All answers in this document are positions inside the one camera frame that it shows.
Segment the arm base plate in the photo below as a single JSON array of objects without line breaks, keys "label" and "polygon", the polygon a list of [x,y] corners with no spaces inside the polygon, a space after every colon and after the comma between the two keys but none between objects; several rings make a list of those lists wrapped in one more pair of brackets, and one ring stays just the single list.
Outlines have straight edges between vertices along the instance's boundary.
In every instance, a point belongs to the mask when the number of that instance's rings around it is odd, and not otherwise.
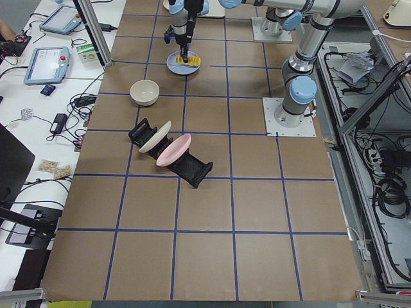
[{"label": "arm base plate", "polygon": [[316,137],[313,119],[316,105],[303,114],[291,115],[283,109],[283,98],[263,98],[266,134],[271,137]]},{"label": "arm base plate", "polygon": [[290,31],[282,29],[278,22],[270,21],[265,17],[253,17],[252,32],[256,42],[291,43]]}]

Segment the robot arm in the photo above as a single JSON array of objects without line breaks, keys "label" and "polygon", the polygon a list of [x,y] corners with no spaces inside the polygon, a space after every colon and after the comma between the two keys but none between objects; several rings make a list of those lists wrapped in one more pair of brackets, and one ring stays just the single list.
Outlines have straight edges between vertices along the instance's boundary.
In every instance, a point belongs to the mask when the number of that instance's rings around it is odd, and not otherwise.
[{"label": "robot arm", "polygon": [[190,62],[189,43],[192,41],[197,17],[209,13],[209,1],[168,1],[171,25],[164,32],[164,41],[169,44],[174,37],[180,46],[180,57],[183,64]]},{"label": "robot arm", "polygon": [[295,51],[282,66],[285,97],[274,112],[275,120],[284,127],[296,128],[302,122],[307,106],[315,99],[317,84],[311,78],[313,66],[326,36],[337,19],[348,17],[365,4],[364,1],[220,1],[226,9],[241,4],[274,9],[274,18],[284,30],[294,30],[302,14],[312,12],[310,22]]}]

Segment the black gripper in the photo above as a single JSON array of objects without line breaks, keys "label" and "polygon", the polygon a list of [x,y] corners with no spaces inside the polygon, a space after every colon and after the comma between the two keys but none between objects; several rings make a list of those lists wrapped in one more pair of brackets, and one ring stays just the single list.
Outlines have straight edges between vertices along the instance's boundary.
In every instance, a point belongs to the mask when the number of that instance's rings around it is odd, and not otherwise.
[{"label": "black gripper", "polygon": [[184,63],[188,63],[188,45],[191,43],[191,36],[187,33],[175,33],[175,40],[180,46],[180,57],[183,58]]}]

